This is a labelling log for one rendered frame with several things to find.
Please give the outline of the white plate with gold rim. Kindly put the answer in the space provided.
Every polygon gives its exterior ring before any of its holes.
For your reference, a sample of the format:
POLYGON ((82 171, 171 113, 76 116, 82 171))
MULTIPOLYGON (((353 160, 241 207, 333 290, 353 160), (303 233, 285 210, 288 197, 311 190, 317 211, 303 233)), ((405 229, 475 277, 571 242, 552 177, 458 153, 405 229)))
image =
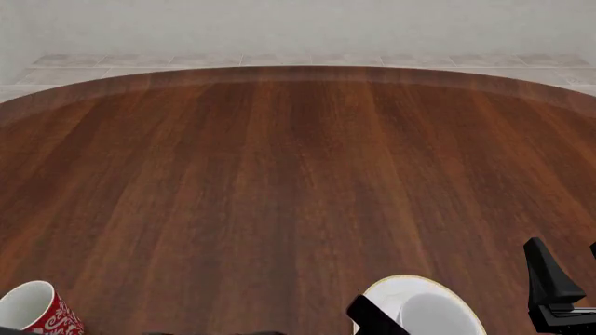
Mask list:
POLYGON ((458 295, 447 287, 419 275, 391 275, 372 284, 364 296, 397 323, 401 306, 412 295, 432 293, 453 299, 470 314, 480 335, 487 335, 479 318, 458 295))

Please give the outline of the black flat rounded object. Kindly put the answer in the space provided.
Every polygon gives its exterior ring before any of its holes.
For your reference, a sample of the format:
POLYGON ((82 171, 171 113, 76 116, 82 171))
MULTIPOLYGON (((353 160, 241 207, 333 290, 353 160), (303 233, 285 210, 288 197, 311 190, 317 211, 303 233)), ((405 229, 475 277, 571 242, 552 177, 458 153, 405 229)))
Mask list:
POLYGON ((364 295, 349 304, 346 314, 358 326, 354 335, 410 335, 364 295))

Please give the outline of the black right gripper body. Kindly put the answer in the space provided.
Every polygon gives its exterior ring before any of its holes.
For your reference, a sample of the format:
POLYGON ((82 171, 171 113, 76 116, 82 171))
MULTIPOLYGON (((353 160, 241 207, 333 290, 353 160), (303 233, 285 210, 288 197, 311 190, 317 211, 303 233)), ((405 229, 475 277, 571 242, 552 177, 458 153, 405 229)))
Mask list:
POLYGON ((539 334, 596 334, 596 307, 528 301, 528 315, 539 334))

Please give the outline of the red mug with white pattern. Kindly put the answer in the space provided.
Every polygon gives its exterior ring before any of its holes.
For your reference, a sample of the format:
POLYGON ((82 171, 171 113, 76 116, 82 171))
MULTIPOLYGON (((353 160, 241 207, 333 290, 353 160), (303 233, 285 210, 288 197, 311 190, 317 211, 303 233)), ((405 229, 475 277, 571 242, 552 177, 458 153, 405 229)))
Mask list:
POLYGON ((51 284, 30 281, 0 298, 0 335, 85 335, 85 326, 51 284))

